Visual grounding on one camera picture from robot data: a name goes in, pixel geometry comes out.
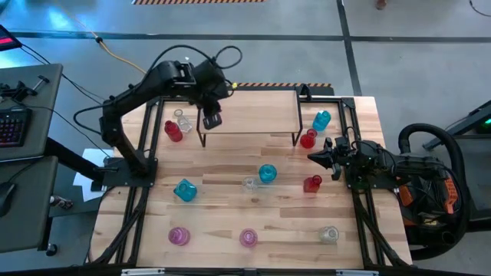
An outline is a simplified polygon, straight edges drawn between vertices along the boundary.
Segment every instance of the black desk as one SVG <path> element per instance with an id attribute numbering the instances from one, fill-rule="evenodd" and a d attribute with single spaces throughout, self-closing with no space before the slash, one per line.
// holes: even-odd
<path id="1" fill-rule="evenodd" d="M 97 167 L 93 163 L 48 137 L 52 111 L 35 108 L 54 109 L 62 69 L 60 64 L 0 69 L 0 83 L 10 87 L 16 87 L 18 81 L 22 81 L 33 88 L 39 81 L 38 75 L 50 81 L 36 90 L 37 96 L 27 96 L 22 101 L 32 109 L 24 146 L 0 148 L 0 181 L 8 180 L 19 169 L 32 163 L 33 158 L 43 158 L 14 181 L 18 189 L 12 207 L 7 215 L 0 218 L 0 252 L 27 248 L 46 250 L 52 221 L 48 217 L 49 198 L 53 192 L 58 161 L 90 179 L 102 182 L 103 175 L 94 170 Z M 0 109 L 13 106 L 18 104 L 9 99 L 0 103 Z"/>
<path id="2" fill-rule="evenodd" d="M 44 234 L 58 158 L 42 158 L 13 181 L 17 189 L 10 211 L 0 218 L 0 253 L 40 248 L 43 242 L 47 242 Z M 23 160 L 3 163 L 0 167 L 0 183 L 32 162 Z"/>

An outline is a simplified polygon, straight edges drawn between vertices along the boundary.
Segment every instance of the black hose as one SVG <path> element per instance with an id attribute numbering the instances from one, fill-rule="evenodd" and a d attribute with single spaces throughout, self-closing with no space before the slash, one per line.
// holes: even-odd
<path id="1" fill-rule="evenodd" d="M 463 162 L 462 151 L 455 139 L 448 134 L 445 130 L 440 129 L 437 126 L 432 126 L 427 123 L 414 123 L 404 127 L 399 133 L 399 149 L 401 153 L 410 153 L 409 136 L 415 132 L 430 133 L 440 139 L 443 145 L 447 148 L 452 163 L 452 170 L 455 172 L 456 185 L 459 185 L 459 190 L 462 195 L 462 205 L 460 220 L 451 229 L 451 234 L 455 237 L 455 242 L 452 245 L 430 245 L 425 248 L 411 250 L 411 257 L 415 261 L 425 260 L 428 258 L 434 258 L 441 255 L 455 246 L 460 239 L 464 236 L 467 229 L 467 224 L 470 218 L 470 192 L 466 183 L 466 172 Z"/>

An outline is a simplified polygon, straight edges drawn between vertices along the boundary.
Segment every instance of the teal glass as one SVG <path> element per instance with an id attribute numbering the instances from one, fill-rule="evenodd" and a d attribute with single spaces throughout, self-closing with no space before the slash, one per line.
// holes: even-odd
<path id="1" fill-rule="evenodd" d="M 198 189 L 191 182 L 187 181 L 187 179 L 181 180 L 174 189 L 176 196 L 179 196 L 185 202 L 193 200 L 197 192 Z"/>
<path id="2" fill-rule="evenodd" d="M 259 178 L 266 184 L 273 182 L 277 174 L 276 168 L 270 164 L 262 165 L 259 169 Z"/>
<path id="3" fill-rule="evenodd" d="M 314 127 L 314 130 L 324 131 L 325 128 L 328 127 L 329 122 L 331 122 L 331 114 L 324 110 L 317 113 L 312 126 Z"/>

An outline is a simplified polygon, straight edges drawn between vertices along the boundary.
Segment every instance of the concrete floor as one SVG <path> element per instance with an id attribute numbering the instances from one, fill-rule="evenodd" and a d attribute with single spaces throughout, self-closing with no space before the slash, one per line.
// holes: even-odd
<path id="1" fill-rule="evenodd" d="M 127 34 L 195 35 L 342 35 L 336 0 L 268 0 L 261 4 L 130 5 L 130 0 L 61 1 L 65 8 L 100 32 Z M 384 11 L 373 0 L 344 0 L 351 35 L 414 37 L 488 37 L 491 18 L 475 13 L 467 0 L 389 0 Z M 476 7 L 491 13 L 491 2 L 474 0 Z M 52 0 L 11 0 L 0 14 L 10 31 L 82 31 Z M 64 73 L 88 90 L 108 97 L 136 83 L 141 73 L 102 51 L 93 40 L 20 38 L 52 63 L 64 65 Z M 336 95 L 353 95 L 346 51 L 342 41 L 171 41 L 106 40 L 110 49 L 147 69 L 164 48 L 191 44 L 214 54 L 234 44 L 244 52 L 244 61 L 226 72 L 240 82 L 331 82 Z M 361 92 L 375 96 L 387 148 L 397 152 L 397 135 L 409 123 L 433 123 L 440 127 L 466 115 L 489 100 L 491 44 L 428 44 L 354 42 L 354 58 Z M 170 52 L 166 59 L 198 63 L 190 51 Z M 224 64 L 233 54 L 221 57 Z M 21 50 L 0 52 L 0 67 L 38 64 Z M 68 82 L 61 82 L 55 109 L 71 120 L 75 110 L 94 105 Z M 84 122 L 97 127 L 98 112 L 84 115 Z M 100 137 L 88 133 L 100 146 Z M 92 147 L 79 133 L 56 116 L 50 137 L 76 153 Z M 428 140 L 414 135 L 413 148 Z M 464 141 L 469 185 L 482 206 L 489 203 L 482 191 L 489 189 L 483 158 L 489 158 L 489 142 Z M 435 153 L 444 156 L 440 149 Z M 69 189 L 74 173 L 61 168 L 55 190 L 76 198 Z M 97 208 L 92 202 L 91 208 Z M 19 251 L 0 255 L 0 271 L 81 265 L 94 227 L 94 212 L 54 220 L 51 241 L 60 246 L 54 257 L 42 252 Z M 486 249 L 491 234 L 468 234 L 450 252 L 419 261 L 422 268 L 489 274 Z"/>

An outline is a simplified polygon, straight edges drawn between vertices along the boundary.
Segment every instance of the keyboard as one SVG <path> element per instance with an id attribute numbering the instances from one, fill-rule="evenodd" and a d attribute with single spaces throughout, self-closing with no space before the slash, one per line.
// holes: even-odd
<path id="1" fill-rule="evenodd" d="M 0 148 L 24 146 L 31 114 L 28 108 L 0 110 Z"/>

